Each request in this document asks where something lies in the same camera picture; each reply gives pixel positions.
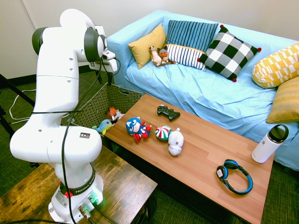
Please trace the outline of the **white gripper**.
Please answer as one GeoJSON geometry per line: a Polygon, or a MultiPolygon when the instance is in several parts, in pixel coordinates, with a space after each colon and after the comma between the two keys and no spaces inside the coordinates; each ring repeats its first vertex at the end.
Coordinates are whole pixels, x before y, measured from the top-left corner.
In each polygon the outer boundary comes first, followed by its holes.
{"type": "Polygon", "coordinates": [[[89,63],[89,68],[92,70],[102,70],[107,71],[107,78],[108,84],[112,84],[113,74],[118,70],[116,59],[106,60],[103,59],[102,61],[91,62],[89,63]]]}

